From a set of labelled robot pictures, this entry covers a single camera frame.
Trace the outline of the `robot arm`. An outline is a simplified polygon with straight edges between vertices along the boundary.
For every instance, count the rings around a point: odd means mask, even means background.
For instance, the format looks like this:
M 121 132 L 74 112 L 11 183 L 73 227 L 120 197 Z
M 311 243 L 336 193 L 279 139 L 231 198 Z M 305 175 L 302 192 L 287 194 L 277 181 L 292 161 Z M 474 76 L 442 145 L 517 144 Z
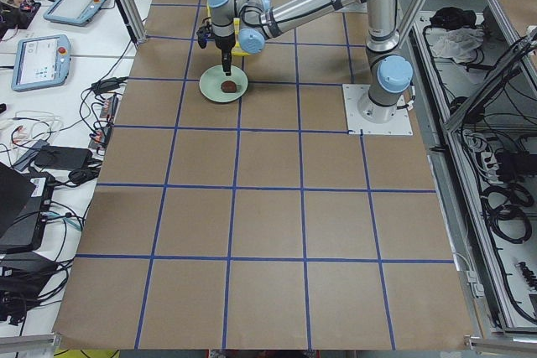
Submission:
M 289 0 L 272 6 L 271 0 L 206 0 L 208 16 L 196 33 L 200 48 L 213 40 L 221 52 L 220 76 L 232 74 L 232 50 L 239 46 L 248 54 L 260 53 L 268 40 L 341 11 L 353 3 L 364 4 L 368 11 L 367 52 L 373 84 L 365 113 L 369 121 L 380 122 L 381 114 L 392 112 L 410 81 L 391 84 L 383 76 L 384 61 L 398 56 L 403 35 L 397 26 L 397 0 Z

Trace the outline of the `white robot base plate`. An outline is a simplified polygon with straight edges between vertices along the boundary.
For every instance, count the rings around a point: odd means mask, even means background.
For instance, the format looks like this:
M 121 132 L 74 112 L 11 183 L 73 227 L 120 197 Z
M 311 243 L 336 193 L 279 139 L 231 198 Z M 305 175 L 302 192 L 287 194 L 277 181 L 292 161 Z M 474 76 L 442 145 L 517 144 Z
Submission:
M 344 84 L 343 101 L 347 133 L 370 136 L 412 136 L 409 112 L 401 95 L 394 106 L 384 107 L 369 99 L 370 85 Z

